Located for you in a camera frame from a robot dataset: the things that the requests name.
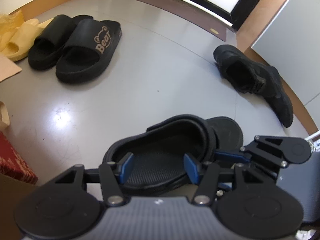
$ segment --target brown door mat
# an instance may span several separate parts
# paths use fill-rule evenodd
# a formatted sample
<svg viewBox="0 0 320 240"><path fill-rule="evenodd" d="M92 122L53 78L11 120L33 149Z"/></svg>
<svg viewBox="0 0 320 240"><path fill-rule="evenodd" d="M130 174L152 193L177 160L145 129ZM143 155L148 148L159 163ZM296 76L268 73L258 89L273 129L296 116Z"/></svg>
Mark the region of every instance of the brown door mat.
<svg viewBox="0 0 320 240"><path fill-rule="evenodd" d="M181 0L137 0L170 13L173 13L200 28L208 31L219 39L227 40L227 28L218 19L201 9Z"/></svg>

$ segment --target black slide sandal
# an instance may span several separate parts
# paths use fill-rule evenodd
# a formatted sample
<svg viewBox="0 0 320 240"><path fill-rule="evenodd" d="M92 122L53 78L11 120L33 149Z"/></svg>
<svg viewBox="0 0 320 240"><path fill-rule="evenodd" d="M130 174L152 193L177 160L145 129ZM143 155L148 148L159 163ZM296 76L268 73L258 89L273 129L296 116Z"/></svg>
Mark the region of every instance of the black slide sandal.
<svg viewBox="0 0 320 240"><path fill-rule="evenodd" d="M57 15L43 32L36 38L28 54L29 65L36 70L53 67L62 55L62 49L70 35L84 19L93 19L89 15L70 18Z"/></svg>
<svg viewBox="0 0 320 240"><path fill-rule="evenodd" d="M206 120L216 135L217 150L237 150L243 146L243 133L238 123L226 116L218 116ZM231 168L233 163L216 161L222 168Z"/></svg>
<svg viewBox="0 0 320 240"><path fill-rule="evenodd" d="M207 161L216 146L207 122L194 115L178 115L122 139L106 152L103 162L118 161L127 152L134 154L134 168L122 190L128 195L159 195L189 182L183 167L188 152Z"/></svg>
<svg viewBox="0 0 320 240"><path fill-rule="evenodd" d="M65 83L81 83L101 75L121 35L118 22L82 20L63 48L56 66L57 78Z"/></svg>

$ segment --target tile floor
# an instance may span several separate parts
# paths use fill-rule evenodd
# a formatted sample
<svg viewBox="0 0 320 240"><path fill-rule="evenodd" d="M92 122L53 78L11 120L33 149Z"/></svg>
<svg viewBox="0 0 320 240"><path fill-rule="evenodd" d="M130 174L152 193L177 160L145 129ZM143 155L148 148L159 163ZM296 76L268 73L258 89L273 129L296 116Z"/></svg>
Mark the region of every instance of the tile floor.
<svg viewBox="0 0 320 240"><path fill-rule="evenodd" d="M39 177L41 185L76 163L96 168L117 140L142 133L177 114L235 119L244 143L254 135L306 137L295 118L283 128L268 104L240 95L221 79L214 49L236 45L228 30L223 42L192 23L135 0L73 0L39 16L92 15L116 20L123 36L107 70L82 85L60 83L55 68L23 71L0 83L10 113L6 135ZM89 191L100 198L98 187Z"/></svg>

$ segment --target yellow plastic bag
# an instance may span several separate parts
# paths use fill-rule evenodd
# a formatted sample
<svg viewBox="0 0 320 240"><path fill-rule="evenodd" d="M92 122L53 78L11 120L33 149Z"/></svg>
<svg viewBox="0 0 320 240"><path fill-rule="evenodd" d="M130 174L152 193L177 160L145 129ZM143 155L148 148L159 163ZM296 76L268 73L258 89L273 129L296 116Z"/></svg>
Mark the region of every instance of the yellow plastic bag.
<svg viewBox="0 0 320 240"><path fill-rule="evenodd" d="M20 27L23 23L24 19L21 10L13 15L0 14L0 36L16 27Z"/></svg>
<svg viewBox="0 0 320 240"><path fill-rule="evenodd" d="M24 23L22 11L13 15L0 14L0 51L2 51L12 36Z"/></svg>

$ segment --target black shoe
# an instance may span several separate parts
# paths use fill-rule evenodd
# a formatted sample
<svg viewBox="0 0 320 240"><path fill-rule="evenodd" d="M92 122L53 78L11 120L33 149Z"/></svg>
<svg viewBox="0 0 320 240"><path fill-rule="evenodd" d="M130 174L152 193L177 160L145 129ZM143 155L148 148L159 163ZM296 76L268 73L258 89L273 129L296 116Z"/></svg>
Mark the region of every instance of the black shoe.
<svg viewBox="0 0 320 240"><path fill-rule="evenodd" d="M220 45L214 53L221 75L241 93L263 96L284 127L293 121L290 98L284 92L280 75L275 67L250 60L232 45Z"/></svg>
<svg viewBox="0 0 320 240"><path fill-rule="evenodd" d="M221 75L241 93L253 93L263 97L279 97L277 82L269 69L250 60L232 45L220 45L214 53Z"/></svg>
<svg viewBox="0 0 320 240"><path fill-rule="evenodd" d="M281 84L281 77L275 67L270 66L277 81ZM279 90L280 97L264 98L275 112L284 127L290 127L293 122L293 107L290 98L285 93L282 84Z"/></svg>

